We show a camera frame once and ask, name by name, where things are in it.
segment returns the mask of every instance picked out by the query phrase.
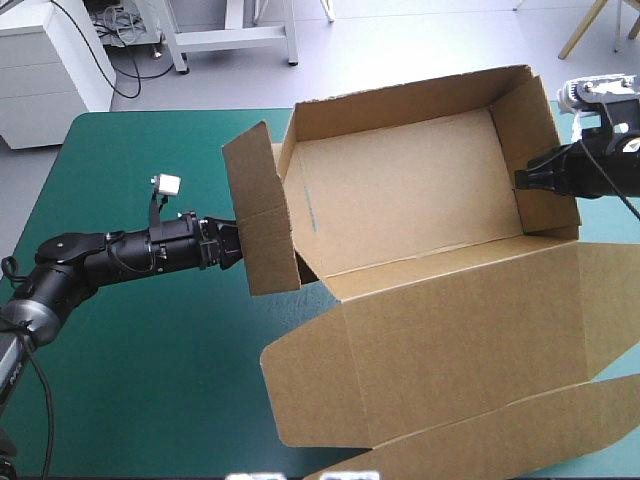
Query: green table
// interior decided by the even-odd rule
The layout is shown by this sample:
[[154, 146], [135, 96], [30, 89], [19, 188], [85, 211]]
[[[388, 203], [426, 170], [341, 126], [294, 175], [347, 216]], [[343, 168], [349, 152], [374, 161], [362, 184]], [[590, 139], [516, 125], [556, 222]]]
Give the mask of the green table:
[[[195, 209], [233, 217], [220, 146], [257, 121], [281, 138], [288, 110], [137, 112], [75, 122], [16, 255], [33, 266], [38, 244], [65, 231], [140, 229], [149, 178], [180, 175], [165, 217]], [[569, 141], [570, 118], [559, 127]], [[616, 199], [580, 202], [590, 241], [637, 241], [640, 226]], [[0, 285], [0, 304], [10, 295]], [[359, 453], [292, 449], [277, 438], [258, 358], [263, 347], [333, 304], [319, 283], [251, 298], [242, 265], [185, 271], [103, 289], [38, 356], [56, 402], [59, 476], [216, 477], [232, 471], [302, 476]], [[601, 378], [640, 373], [636, 347]], [[39, 472], [46, 417], [25, 374], [2, 418], [21, 449], [23, 475]], [[640, 429], [607, 451], [537, 476], [640, 476]]]

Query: cardboard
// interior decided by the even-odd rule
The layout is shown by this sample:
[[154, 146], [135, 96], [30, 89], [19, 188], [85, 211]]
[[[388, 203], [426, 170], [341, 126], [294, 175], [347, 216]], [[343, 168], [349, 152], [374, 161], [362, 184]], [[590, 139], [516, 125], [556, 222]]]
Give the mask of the cardboard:
[[636, 377], [587, 383], [640, 339], [638, 246], [579, 244], [572, 198], [513, 191], [557, 145], [513, 66], [302, 103], [282, 145], [259, 124], [224, 147], [252, 294], [339, 301], [262, 355], [284, 443], [510, 478], [640, 423]]

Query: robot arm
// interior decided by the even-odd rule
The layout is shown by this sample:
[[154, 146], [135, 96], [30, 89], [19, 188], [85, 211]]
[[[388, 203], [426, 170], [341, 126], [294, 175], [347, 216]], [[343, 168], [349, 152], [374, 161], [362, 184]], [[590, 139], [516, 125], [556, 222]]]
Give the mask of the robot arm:
[[[198, 218], [194, 212], [161, 221], [162, 206], [178, 194], [180, 179], [158, 175], [152, 183], [149, 228], [51, 238], [38, 248], [27, 276], [19, 275], [13, 257], [2, 260], [2, 271], [16, 288], [0, 309], [0, 414], [28, 360], [25, 348], [51, 343], [71, 312], [100, 287], [195, 267], [224, 270], [242, 258], [234, 221]], [[0, 455], [15, 455], [1, 431]]]

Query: cable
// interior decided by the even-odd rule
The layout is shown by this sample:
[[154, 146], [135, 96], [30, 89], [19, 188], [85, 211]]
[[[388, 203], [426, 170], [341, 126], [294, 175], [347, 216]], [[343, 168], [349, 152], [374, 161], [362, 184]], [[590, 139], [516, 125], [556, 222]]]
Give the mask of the cable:
[[[102, 36], [106, 36], [106, 35], [111, 35], [111, 36], [115, 36], [116, 38], [119, 38], [119, 37], [117, 36], [117, 32], [116, 32], [115, 30], [112, 30], [112, 29], [110, 29], [109, 27], [107, 27], [107, 26], [105, 26], [105, 25], [101, 25], [101, 24], [99, 24], [99, 23], [95, 23], [95, 22], [94, 22], [93, 26], [94, 26], [94, 27], [97, 27], [97, 28], [103, 28], [103, 29], [105, 30], [104, 32], [100, 32], [100, 36], [101, 36], [101, 37], [102, 37]], [[162, 71], [162, 72], [160, 72], [160, 73], [154, 74], [154, 75], [133, 75], [133, 74], [131, 74], [131, 73], [125, 72], [124, 70], [120, 70], [118, 67], [116, 67], [116, 66], [113, 66], [113, 65], [112, 65], [113, 69], [114, 69], [116, 72], [118, 72], [118, 73], [120, 73], [120, 74], [124, 75], [125, 77], [135, 78], [135, 79], [140, 79], [140, 80], [154, 80], [154, 79], [156, 79], [156, 78], [164, 77], [167, 73], [169, 73], [169, 72], [171, 71], [171, 69], [173, 68], [173, 66], [174, 66], [174, 65], [173, 65], [173, 63], [172, 63], [171, 65], [169, 65], [169, 66], [166, 68], [166, 70], [164, 70], [164, 71]]]
[[611, 179], [611, 177], [607, 175], [607, 172], [605, 172], [603, 168], [600, 166], [600, 164], [596, 161], [596, 159], [593, 157], [593, 155], [591, 154], [587, 146], [584, 144], [582, 139], [578, 141], [580, 142], [580, 145], [582, 146], [584, 153], [587, 155], [587, 158], [591, 161], [591, 163], [593, 163], [593, 166], [596, 167], [598, 172], [600, 172], [600, 175], [602, 175], [602, 178], [604, 178], [607, 181], [607, 183], [611, 185], [611, 188], [613, 189], [614, 192], [616, 192], [616, 195], [618, 195], [618, 198], [622, 200], [622, 203], [624, 203], [625, 206], [631, 211], [631, 213], [633, 213], [636, 216], [636, 218], [640, 220], [640, 212], [638, 211], [638, 209], [636, 209], [636, 207], [633, 206], [633, 204], [629, 201], [629, 199], [625, 196], [625, 194], [622, 193], [622, 190], [620, 190], [618, 186], [615, 184], [615, 182]]
[[22, 344], [22, 349], [24, 350], [27, 358], [31, 361], [31, 364], [36, 371], [36, 375], [38, 376], [38, 380], [40, 380], [40, 383], [42, 384], [42, 389], [44, 390], [44, 398], [47, 406], [47, 450], [45, 452], [44, 462], [42, 464], [40, 479], [47, 480], [47, 478], [49, 477], [49, 470], [51, 469], [51, 459], [53, 458], [53, 446], [55, 443], [55, 416], [53, 410], [53, 393], [51, 391], [51, 385], [49, 385], [47, 376], [40, 366], [40, 363], [33, 355], [31, 346], [26, 339], [26, 337], [31, 333], [27, 328], [28, 324], [26, 322], [22, 322], [21, 324], [16, 325], [8, 318], [4, 317], [1, 312], [0, 321], [4, 323], [4, 326], [0, 328], [0, 332], [15, 334], [18, 341]]
[[118, 249], [113, 248], [116, 242], [120, 242], [124, 238], [124, 232], [120, 232], [115, 238], [112, 238], [107, 242], [107, 255], [109, 258], [120, 267], [121, 270], [128, 271], [131, 273], [149, 273], [153, 272], [156, 268], [156, 256], [152, 251], [149, 251], [150, 260], [149, 267], [144, 270], [139, 270], [130, 265], [127, 265], [118, 255]]
[[119, 68], [117, 68], [117, 67], [113, 67], [113, 69], [114, 69], [116, 72], [118, 72], [118, 73], [120, 73], [120, 74], [124, 75], [125, 77], [130, 77], [130, 78], [140, 78], [140, 80], [153, 80], [153, 79], [156, 79], [156, 78], [164, 77], [167, 73], [169, 73], [169, 72], [173, 69], [173, 63], [172, 63], [171, 65], [169, 65], [169, 66], [167, 67], [167, 69], [166, 69], [164, 72], [162, 72], [162, 73], [158, 73], [157, 75], [147, 75], [147, 76], [143, 75], [143, 76], [140, 76], [140, 77], [138, 77], [138, 76], [136, 76], [136, 75], [131, 75], [130, 73], [127, 73], [127, 72], [124, 72], [124, 71], [120, 70], [120, 69], [119, 69]]
[[133, 63], [133, 68], [136, 71], [136, 75], [137, 75], [137, 79], [138, 79], [138, 88], [136, 90], [136, 93], [134, 93], [133, 95], [128, 95], [126, 93], [121, 92], [120, 90], [118, 90], [116, 88], [116, 86], [111, 83], [111, 80], [109, 80], [109, 77], [107, 77], [107, 74], [104, 73], [104, 70], [102, 69], [102, 65], [100, 65], [100, 62], [98, 61], [98, 58], [96, 57], [96, 54], [93, 52], [93, 49], [91, 48], [91, 45], [89, 45], [89, 40], [87, 40], [87, 37], [84, 35], [84, 32], [82, 31], [82, 29], [80, 28], [80, 26], [78, 25], [78, 23], [75, 21], [75, 19], [71, 16], [71, 14], [69, 12], [67, 12], [67, 10], [60, 5], [56, 0], [49, 0], [53, 5], [55, 5], [56, 7], [58, 7], [60, 9], [60, 11], [62, 11], [62, 13], [64, 13], [67, 18], [69, 20], [71, 20], [71, 23], [73, 23], [73, 26], [76, 27], [76, 30], [78, 30], [78, 33], [80, 33], [80, 36], [82, 37], [82, 40], [84, 40], [84, 43], [87, 45], [87, 48], [89, 49], [89, 52], [91, 53], [91, 56], [93, 57], [93, 61], [95, 62], [95, 64], [98, 67], [98, 70], [100, 70], [100, 73], [102, 74], [102, 77], [105, 79], [105, 81], [107, 82], [107, 84], [111, 87], [111, 89], [117, 93], [118, 95], [120, 95], [121, 97], [124, 98], [128, 98], [128, 99], [134, 99], [140, 96], [140, 93], [142, 92], [142, 82], [140, 80], [140, 71], [138, 70], [138, 64], [136, 63], [135, 58], [133, 58], [133, 55], [131, 54], [131, 52], [129, 51], [129, 48], [127, 47], [127, 45], [125, 44], [125, 51], [127, 52], [127, 55], [129, 55], [129, 58], [131, 59], [131, 63]]
[[22, 347], [24, 348], [27, 357], [31, 361], [33, 368], [38, 375], [38, 379], [42, 384], [42, 388], [44, 390], [44, 398], [45, 403], [47, 405], [47, 451], [44, 457], [44, 463], [42, 464], [42, 472], [40, 474], [41, 480], [47, 480], [49, 477], [49, 470], [51, 469], [51, 459], [53, 457], [53, 445], [55, 441], [55, 424], [54, 424], [54, 412], [53, 412], [53, 394], [51, 393], [51, 386], [49, 385], [49, 381], [47, 380], [47, 376], [44, 373], [44, 370], [40, 366], [40, 364], [36, 361], [31, 348], [27, 340], [20, 333], [16, 333], [16, 337], [22, 343]]

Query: box flap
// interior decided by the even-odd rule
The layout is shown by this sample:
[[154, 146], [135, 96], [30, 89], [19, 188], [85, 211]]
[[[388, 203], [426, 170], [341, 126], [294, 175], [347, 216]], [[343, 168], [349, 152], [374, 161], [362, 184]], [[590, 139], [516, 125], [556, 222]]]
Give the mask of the box flap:
[[522, 234], [486, 108], [298, 142], [284, 187], [295, 247], [324, 280]]
[[418, 283], [427, 278], [448, 275], [556, 247], [573, 238], [575, 236], [571, 235], [567, 235], [566, 238], [520, 235], [481, 245], [458, 248], [438, 255], [426, 255], [356, 270], [329, 277], [325, 279], [325, 285], [337, 299], [352, 300], [383, 290]]
[[258, 123], [222, 151], [251, 294], [299, 289], [289, 210], [267, 125]]
[[398, 439], [330, 470], [377, 470], [385, 480], [515, 478], [613, 444], [640, 423], [639, 407], [640, 375], [578, 385]]
[[[529, 242], [549, 239], [520, 238], [502, 249], [522, 242], [521, 254], [451, 273], [445, 264], [463, 267], [466, 249], [433, 256], [434, 277], [344, 302], [334, 314], [342, 333], [319, 317], [270, 345], [263, 368], [287, 444], [374, 447], [585, 382], [640, 338], [637, 282], [627, 284], [640, 247], [565, 242], [530, 252]], [[489, 258], [483, 247], [469, 249]], [[331, 400], [347, 393], [350, 403]], [[367, 438], [362, 419], [370, 441], [354, 443]]]
[[513, 65], [299, 103], [294, 122], [297, 141], [407, 125], [476, 110], [531, 77], [530, 67]]
[[588, 371], [596, 375], [640, 340], [640, 245], [579, 244]]
[[[333, 362], [340, 368], [334, 370]], [[371, 443], [342, 306], [269, 345], [260, 364], [283, 443]], [[299, 398], [308, 402], [301, 405]]]
[[[491, 106], [491, 114], [511, 178], [515, 170], [526, 168], [529, 160], [560, 145], [540, 77], [498, 99]], [[572, 197], [543, 190], [517, 190], [515, 195], [527, 233], [580, 224]]]

